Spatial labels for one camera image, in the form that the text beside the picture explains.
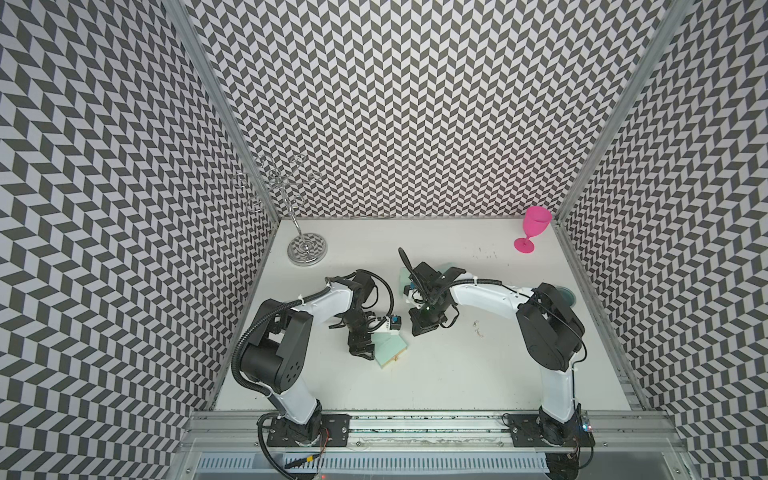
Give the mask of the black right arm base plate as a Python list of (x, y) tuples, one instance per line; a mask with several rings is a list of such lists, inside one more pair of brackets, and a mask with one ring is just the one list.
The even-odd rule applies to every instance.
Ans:
[(587, 448), (595, 446), (590, 426), (577, 413), (561, 423), (544, 412), (502, 417), (515, 447)]

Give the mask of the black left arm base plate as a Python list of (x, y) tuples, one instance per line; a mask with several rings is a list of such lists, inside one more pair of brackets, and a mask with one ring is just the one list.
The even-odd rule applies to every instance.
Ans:
[(269, 447), (346, 447), (350, 423), (347, 414), (317, 414), (305, 425), (279, 418), (268, 427), (266, 442)]

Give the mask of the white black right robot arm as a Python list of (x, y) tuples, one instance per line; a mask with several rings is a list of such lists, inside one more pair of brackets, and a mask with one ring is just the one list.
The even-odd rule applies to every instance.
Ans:
[(449, 319), (447, 311), (461, 306), (515, 320), (526, 351), (540, 367), (542, 440), (552, 446), (580, 444), (588, 428), (576, 401), (573, 356), (588, 350), (583, 341), (585, 327), (561, 292), (548, 283), (535, 288), (510, 286), (458, 267), (438, 271), (425, 262), (414, 266), (403, 248), (398, 255), (410, 280), (403, 292), (412, 304), (412, 334), (453, 327), (458, 318)]

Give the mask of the mint green drawer jewelry box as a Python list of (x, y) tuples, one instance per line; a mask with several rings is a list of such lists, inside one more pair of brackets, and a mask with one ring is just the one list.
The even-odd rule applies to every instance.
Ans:
[(398, 292), (405, 299), (406, 303), (413, 303), (413, 291), (415, 283), (411, 279), (411, 274), (406, 267), (400, 268)]

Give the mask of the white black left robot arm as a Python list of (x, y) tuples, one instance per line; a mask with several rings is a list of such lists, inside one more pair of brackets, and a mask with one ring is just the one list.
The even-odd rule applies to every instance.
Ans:
[(291, 443), (313, 445), (325, 435), (322, 405), (301, 379), (312, 326), (336, 318), (348, 332), (349, 353), (372, 361), (373, 334), (394, 319), (394, 292), (380, 275), (357, 269), (330, 277), (325, 287), (296, 300), (265, 300), (235, 346), (230, 372), (235, 382), (274, 406)]

